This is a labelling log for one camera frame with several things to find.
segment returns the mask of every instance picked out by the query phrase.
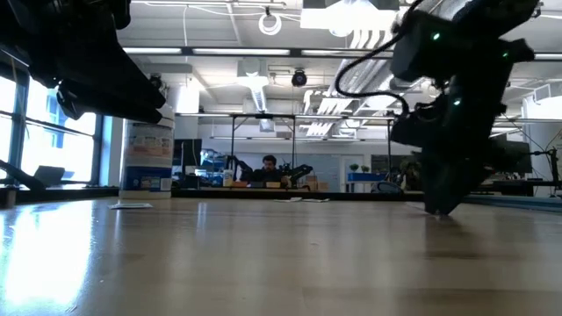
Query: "window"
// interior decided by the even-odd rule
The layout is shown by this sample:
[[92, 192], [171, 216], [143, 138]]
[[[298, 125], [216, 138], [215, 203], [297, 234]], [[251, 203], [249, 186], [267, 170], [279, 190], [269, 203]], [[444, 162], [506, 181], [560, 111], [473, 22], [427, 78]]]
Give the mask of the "window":
[[65, 168], [63, 180], [89, 182], [94, 141], [80, 134], [28, 125], [21, 169], [33, 175], [39, 165]]
[[56, 100], [56, 90], [47, 89], [33, 79], [29, 82], [25, 115], [29, 119], [63, 126], [88, 135], [93, 135], [96, 131], [96, 114], [85, 113], [78, 120], [68, 118]]
[[94, 113], [85, 113], [78, 120], [67, 117], [57, 102], [56, 90], [33, 79], [25, 114], [21, 169], [33, 175], [41, 165], [63, 167], [62, 180], [91, 182], [97, 120], [101, 118]]
[[[10, 158], [11, 113], [14, 112], [16, 100], [16, 83], [0, 76], [0, 160], [7, 162]], [[6, 173], [0, 170], [0, 179]]]
[[0, 76], [0, 96], [0, 111], [13, 113], [16, 101], [16, 83]]

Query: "cable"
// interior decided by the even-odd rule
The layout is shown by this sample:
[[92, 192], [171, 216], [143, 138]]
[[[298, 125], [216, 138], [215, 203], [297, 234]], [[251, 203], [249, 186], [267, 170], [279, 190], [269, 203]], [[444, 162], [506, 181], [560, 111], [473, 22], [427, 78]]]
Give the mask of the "cable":
[[[534, 141], [526, 132], [524, 132], [523, 129], [522, 129], [520, 126], [517, 126], [516, 123], [514, 123], [511, 119], [509, 119], [508, 116], [507, 116], [505, 113], [503, 113], [502, 115], [503, 115], [504, 118], [506, 118], [506, 119], [509, 121], [509, 123], [511, 123], [513, 126], [515, 126], [515, 128], [517, 128], [523, 135], [525, 135], [525, 137], [527, 137], [533, 144], [537, 145], [538, 148], [541, 149], [543, 152], [546, 152], [546, 150], [544, 150], [543, 147], [541, 147], [540, 145], [538, 145], [538, 143], [537, 143], [536, 141]], [[556, 137], [558, 136], [558, 134], [559, 134], [559, 132], [556, 134], [556, 136], [554, 136], [554, 139], [551, 140], [551, 142], [549, 143], [549, 145], [556, 139]], [[551, 158], [550, 158], [548, 155], [546, 155], [545, 158], [546, 158], [546, 161], [548, 162], [548, 167], [549, 167], [549, 169], [551, 170], [551, 174], [553, 174], [554, 172], [553, 172], [553, 170], [552, 170]], [[534, 170], [536, 173], [540, 174], [544, 179], [546, 179], [546, 176], [544, 176], [544, 175], [541, 174], [540, 172], [536, 171], [534, 168], [533, 168], [533, 170]]]
[[348, 92], [348, 91], [343, 91], [342, 88], [340, 87], [340, 83], [341, 80], [343, 78], [343, 76], [345, 74], [347, 74], [350, 70], [352, 70], [355, 66], [359, 65], [360, 63], [367, 61], [371, 58], [373, 58], [374, 56], [376, 56], [377, 54], [380, 54], [382, 52], [384, 52], [386, 49], [392, 47], [394, 44], [396, 44], [399, 40], [401, 40], [404, 35], [406, 35], [405, 31], [408, 28], [407, 25], [407, 18], [410, 15], [411, 12], [413, 12], [415, 10], [415, 8], [417, 6], [419, 6], [424, 0], [415, 0], [412, 5], [410, 6], [410, 8], [407, 10], [406, 14], [404, 15], [404, 18], [402, 20], [402, 25], [399, 27], [398, 29], [398, 33], [388, 42], [386, 42], [385, 44], [383, 44], [382, 46], [378, 47], [377, 49], [373, 50], [372, 52], [366, 54], [365, 56], [354, 60], [353, 62], [351, 62], [350, 64], [348, 64], [347, 66], [345, 66], [342, 71], [340, 71], [336, 78], [335, 78], [335, 90], [346, 97], [375, 97], [375, 96], [389, 96], [389, 97], [394, 97], [397, 100], [399, 100], [402, 103], [402, 111], [405, 114], [409, 113], [409, 106], [408, 103], [406, 101], [406, 99], [398, 94], [392, 93], [390, 91], [373, 91], [373, 92], [365, 92], [365, 93], [353, 93], [353, 92]]
[[548, 146], [551, 145], [551, 143], [562, 133], [562, 128], [560, 128], [560, 130], [556, 133], [556, 135], [554, 135], [554, 137], [552, 137], [551, 141], [548, 142], [548, 145], [546, 145], [545, 148], [548, 149]]

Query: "ceiling light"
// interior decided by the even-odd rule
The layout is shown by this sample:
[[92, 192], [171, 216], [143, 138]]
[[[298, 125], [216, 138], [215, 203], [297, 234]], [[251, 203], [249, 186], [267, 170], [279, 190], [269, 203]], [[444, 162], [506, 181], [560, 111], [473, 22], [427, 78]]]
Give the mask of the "ceiling light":
[[535, 54], [536, 61], [560, 61], [562, 60], [562, 53], [560, 54]]
[[390, 117], [349, 117], [349, 119], [367, 119], [367, 120], [389, 120]]
[[289, 49], [253, 49], [253, 48], [193, 48], [194, 54], [210, 55], [268, 55], [268, 56], [288, 56]]
[[186, 5], [199, 5], [199, 6], [226, 6], [231, 4], [235, 7], [250, 7], [261, 8], [269, 6], [271, 8], [284, 9], [287, 4], [284, 2], [238, 2], [238, 1], [140, 1], [133, 0], [131, 4], [146, 4], [150, 6], [186, 6]]
[[385, 31], [396, 19], [397, 11], [379, 10], [368, 0], [338, 1], [328, 7], [304, 6], [300, 28]]
[[296, 119], [343, 119], [343, 116], [336, 115], [296, 115]]
[[239, 76], [236, 77], [236, 80], [238, 84], [250, 89], [261, 89], [270, 84], [270, 80], [266, 76]]
[[303, 49], [303, 56], [334, 56], [341, 55], [345, 57], [362, 57], [367, 51], [353, 49]]
[[[363, 57], [369, 53], [369, 50], [363, 49], [303, 49], [300, 53], [303, 56], [325, 57], [325, 58], [354, 58]], [[392, 59], [392, 52], [381, 52], [373, 57], [373, 59]]]
[[173, 47], [124, 47], [127, 54], [181, 54], [181, 48]]
[[198, 118], [230, 118], [230, 114], [226, 113], [178, 113], [177, 116]]
[[[273, 17], [275, 19], [275, 23], [272, 26], [265, 26], [265, 19], [267, 17]], [[283, 22], [281, 22], [281, 17], [275, 13], [270, 14], [269, 16], [267, 14], [263, 14], [259, 21], [257, 21], [257, 26], [260, 29], [260, 32], [265, 35], [275, 35], [279, 33], [279, 31], [281, 31], [282, 24]]]

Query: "black object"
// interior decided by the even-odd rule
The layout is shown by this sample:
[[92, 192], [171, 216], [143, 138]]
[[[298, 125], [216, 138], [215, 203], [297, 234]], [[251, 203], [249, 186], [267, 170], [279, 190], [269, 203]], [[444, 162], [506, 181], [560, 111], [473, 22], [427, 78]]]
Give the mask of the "black object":
[[174, 140], [174, 166], [200, 166], [202, 140]]
[[506, 151], [506, 155], [514, 159], [514, 161], [507, 164], [505, 168], [497, 168], [496, 171], [518, 174], [529, 174], [533, 172], [529, 143], [504, 139], [496, 139], [496, 141], [498, 146]]
[[157, 123], [166, 101], [127, 56], [117, 29], [131, 0], [0, 0], [0, 50], [47, 88], [66, 116], [85, 112]]
[[306, 85], [306, 74], [305, 70], [297, 69], [295, 70], [295, 74], [292, 75], [291, 83], [293, 87], [302, 87]]
[[527, 21], [537, 3], [473, 0], [452, 21], [407, 14], [391, 70], [407, 81], [430, 77], [443, 92], [414, 112], [403, 109], [391, 133], [393, 141], [421, 147], [426, 212], [449, 214], [493, 169], [516, 160], [489, 136], [506, 110], [501, 99], [512, 67], [535, 55], [523, 39], [498, 38]]
[[201, 165], [203, 140], [184, 140], [182, 142], [182, 167]]
[[33, 176], [47, 187], [50, 187], [61, 184], [64, 171], [65, 169], [60, 167], [39, 166]]
[[239, 160], [235, 155], [227, 156], [227, 164], [225, 166], [232, 168], [232, 171], [234, 172], [233, 181], [238, 180], [238, 167], [240, 167], [241, 170], [240, 181], [252, 180], [252, 174], [254, 170], [246, 162]]
[[13, 176], [14, 179], [29, 188], [29, 190], [45, 189], [45, 184], [43, 184], [41, 181], [34, 178], [33, 176], [29, 176], [24, 171], [10, 165], [8, 162], [0, 160], [0, 169], [6, 171], [9, 176]]

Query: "table surface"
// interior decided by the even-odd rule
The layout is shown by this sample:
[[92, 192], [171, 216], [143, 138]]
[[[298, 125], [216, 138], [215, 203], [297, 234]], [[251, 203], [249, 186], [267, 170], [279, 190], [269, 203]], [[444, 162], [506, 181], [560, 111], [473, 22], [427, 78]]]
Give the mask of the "table surface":
[[253, 192], [308, 192], [309, 189], [278, 189], [278, 188], [215, 188], [215, 187], [202, 187], [201, 190], [243, 190]]
[[0, 211], [0, 315], [560, 315], [562, 217], [117, 199]]

